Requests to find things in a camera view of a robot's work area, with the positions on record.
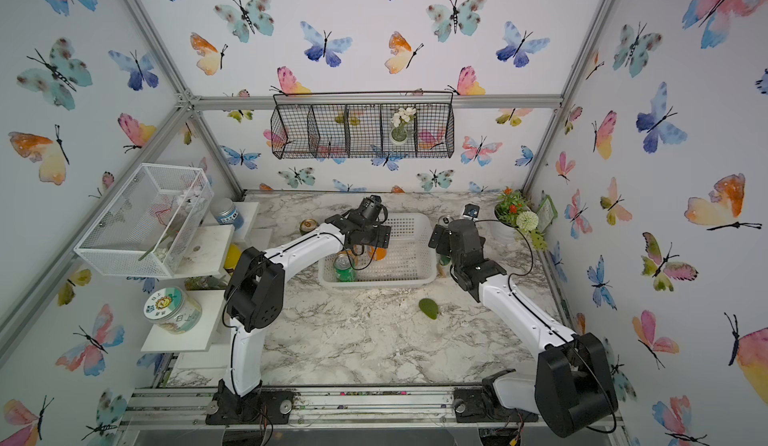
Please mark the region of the green tan can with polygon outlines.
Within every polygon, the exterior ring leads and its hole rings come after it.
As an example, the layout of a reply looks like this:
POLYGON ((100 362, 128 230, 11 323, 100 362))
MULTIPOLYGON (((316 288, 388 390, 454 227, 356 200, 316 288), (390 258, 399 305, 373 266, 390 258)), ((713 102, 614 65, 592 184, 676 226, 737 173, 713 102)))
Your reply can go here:
POLYGON ((441 278, 448 278, 451 273, 452 261, 449 256, 438 255, 437 273, 441 278))

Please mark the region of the orange soda can back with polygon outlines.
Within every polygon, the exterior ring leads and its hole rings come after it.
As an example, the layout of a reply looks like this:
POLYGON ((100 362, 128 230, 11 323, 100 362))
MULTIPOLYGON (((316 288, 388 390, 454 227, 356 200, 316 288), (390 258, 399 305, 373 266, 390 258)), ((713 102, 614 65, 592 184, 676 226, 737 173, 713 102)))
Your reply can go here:
POLYGON ((367 252, 370 258, 374 261, 381 261, 386 258, 387 250, 374 246, 367 246, 367 252))

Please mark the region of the green soda can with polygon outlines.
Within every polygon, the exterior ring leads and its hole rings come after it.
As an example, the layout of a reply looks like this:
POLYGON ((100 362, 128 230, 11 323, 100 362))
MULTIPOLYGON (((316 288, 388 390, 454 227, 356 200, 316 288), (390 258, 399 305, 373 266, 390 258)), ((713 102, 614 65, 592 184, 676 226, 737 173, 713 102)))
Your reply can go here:
POLYGON ((352 283, 356 281, 354 261, 346 252, 342 252, 336 255, 333 261, 333 269, 337 282, 352 283))

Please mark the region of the green gold beer can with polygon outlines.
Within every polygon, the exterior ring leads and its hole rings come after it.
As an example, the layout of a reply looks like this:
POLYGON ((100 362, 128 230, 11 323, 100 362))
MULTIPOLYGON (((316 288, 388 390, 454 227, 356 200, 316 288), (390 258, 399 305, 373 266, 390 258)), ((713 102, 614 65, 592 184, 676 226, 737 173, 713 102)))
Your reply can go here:
POLYGON ((299 231, 301 235, 306 235, 315 231, 319 226, 320 224, 315 219, 308 218, 300 223, 299 231))

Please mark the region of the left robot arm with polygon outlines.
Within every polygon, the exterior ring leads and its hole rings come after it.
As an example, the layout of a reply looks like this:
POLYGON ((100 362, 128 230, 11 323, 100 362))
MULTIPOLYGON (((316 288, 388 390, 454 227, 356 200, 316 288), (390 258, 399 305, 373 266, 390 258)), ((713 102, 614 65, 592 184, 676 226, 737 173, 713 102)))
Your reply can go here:
POLYGON ((327 218, 314 231, 276 248, 244 251, 225 291, 224 314, 231 331, 230 359, 223 382, 237 397, 262 384, 261 355, 268 327, 280 315, 290 279, 328 256, 355 246, 384 250, 391 227, 382 199, 371 195, 360 205, 327 218))

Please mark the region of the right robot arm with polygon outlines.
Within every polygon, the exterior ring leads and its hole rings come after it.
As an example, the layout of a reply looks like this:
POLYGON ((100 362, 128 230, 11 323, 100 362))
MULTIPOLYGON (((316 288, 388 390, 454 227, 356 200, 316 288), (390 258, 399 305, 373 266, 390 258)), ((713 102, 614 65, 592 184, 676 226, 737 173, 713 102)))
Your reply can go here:
POLYGON ((610 418, 615 393, 605 346, 594 334, 578 334, 546 313, 484 255, 475 222, 461 218, 437 224, 429 247, 451 258, 451 276, 472 298, 495 313, 536 360, 535 377, 513 372, 490 379, 489 400, 505 411, 537 415, 561 438, 610 418))

